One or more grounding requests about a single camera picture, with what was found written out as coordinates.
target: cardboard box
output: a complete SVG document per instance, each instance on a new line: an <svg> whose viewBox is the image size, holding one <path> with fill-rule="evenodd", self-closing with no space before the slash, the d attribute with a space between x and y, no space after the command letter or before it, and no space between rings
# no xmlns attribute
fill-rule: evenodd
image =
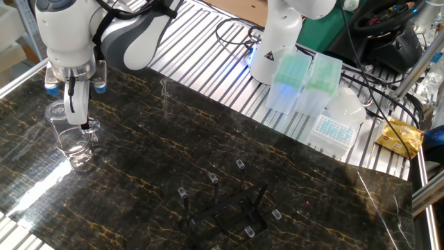
<svg viewBox="0 0 444 250"><path fill-rule="evenodd" d="M229 12L237 17L247 19L260 26L265 26L267 17L267 0L204 0L205 2Z"/></svg>

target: black cable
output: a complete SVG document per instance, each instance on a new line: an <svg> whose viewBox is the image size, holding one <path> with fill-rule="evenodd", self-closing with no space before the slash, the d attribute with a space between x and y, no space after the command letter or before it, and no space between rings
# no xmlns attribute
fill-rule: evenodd
<svg viewBox="0 0 444 250"><path fill-rule="evenodd" d="M416 35L422 35L422 37L424 38L424 50L427 50L427 41L425 39L424 33L417 33Z"/></svg>
<svg viewBox="0 0 444 250"><path fill-rule="evenodd" d="M219 35L219 33L217 32L217 31L222 27L222 25L226 24L227 22L242 21L242 20L245 20L245 19L243 19L243 18L238 18L238 17L233 17L233 18L225 19L225 20L223 20L222 22L218 23L217 26L216 26L216 30L215 30L215 32L214 32L214 33L216 34L217 39L220 40L220 41L222 41L222 42L226 42L226 43L228 43L228 44L245 45L245 47L247 47L248 49L251 49L251 46L250 46L249 44L255 44L255 43L257 43L258 41L250 41L250 40L249 40L249 41L245 41L245 42L231 42L231 41L227 41L227 40L223 39L223 38Z"/></svg>
<svg viewBox="0 0 444 250"><path fill-rule="evenodd" d="M379 119L384 119L382 116L377 115L375 112L373 112L371 110L366 109L366 112L367 112L368 115L370 115L372 117L379 118Z"/></svg>
<svg viewBox="0 0 444 250"><path fill-rule="evenodd" d="M384 120L386 121L387 125L390 126L390 128L393 130L393 132L394 132L394 133L396 134L396 136L398 137L398 139L401 141L402 146L404 146L404 148L406 149L408 159L410 160L410 165L413 166L413 165L411 164L411 156L410 156L409 148L407 147L407 145L405 144L405 142L404 142L404 140L401 138L401 136L398 134L398 132L396 132L395 128L393 128L393 125L390 123L389 119L387 118L387 116L384 114L384 112L382 111L381 107L380 107L379 104L377 103L376 98L373 96L373 90L372 90L372 87L370 86L370 83L368 82L367 76L366 76L365 71L364 71L364 67L362 66L361 61L359 60L358 53L356 52L355 46L354 46L354 44L353 44L352 35L351 35L351 33L350 33L350 29L348 28L347 19L345 18L345 13L344 13L344 9L343 9L343 7L342 7L341 1L340 1L340 0L337 0L336 2L339 4L339 8L341 9L341 13L342 13L342 18L343 18L343 20L344 20L345 29L346 29L347 34L348 34L348 40L350 41L350 44L352 45L353 53L355 54L356 61L358 62L359 68L361 69L361 71L362 71L362 73L363 73L363 74L362 74L362 77L364 78L364 80L365 80L365 82L366 82L366 85L367 85L368 91L369 91L369 93L370 93L370 96L371 96L371 98L373 99L373 102L375 103L376 108L378 109L378 111L381 112L381 115L382 115L382 117L384 118Z"/></svg>

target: warning label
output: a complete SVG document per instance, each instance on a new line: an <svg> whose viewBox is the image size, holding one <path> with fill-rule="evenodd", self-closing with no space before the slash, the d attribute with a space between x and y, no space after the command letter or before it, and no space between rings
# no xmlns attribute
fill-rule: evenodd
<svg viewBox="0 0 444 250"><path fill-rule="evenodd" d="M265 55L265 58L270 59L270 60L275 60L272 51L268 52L268 53Z"/></svg>

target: white cylinder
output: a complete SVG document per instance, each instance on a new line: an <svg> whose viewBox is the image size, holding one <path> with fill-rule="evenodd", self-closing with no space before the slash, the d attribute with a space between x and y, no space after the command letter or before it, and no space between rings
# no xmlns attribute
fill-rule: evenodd
<svg viewBox="0 0 444 250"><path fill-rule="evenodd" d="M254 51L250 72L254 79L270 85L278 70L283 53L279 51L296 45L302 29L298 11L282 0L268 0L268 19L262 42Z"/></svg>
<svg viewBox="0 0 444 250"><path fill-rule="evenodd" d="M36 8L36 20L48 58L55 66L79 67L93 55L89 23L100 8L95 1L77 0L61 11L41 12Z"/></svg>

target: glass beaker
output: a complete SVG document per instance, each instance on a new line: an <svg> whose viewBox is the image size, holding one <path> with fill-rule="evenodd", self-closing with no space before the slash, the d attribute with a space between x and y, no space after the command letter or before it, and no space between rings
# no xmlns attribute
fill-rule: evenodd
<svg viewBox="0 0 444 250"><path fill-rule="evenodd" d="M66 156L73 169L80 172L91 169L87 162L92 158L91 143L97 141L95 132L100 123L89 119L90 128L87 130L83 130L80 125L69 124L63 100L49 104L44 114L51 124L55 145Z"/></svg>

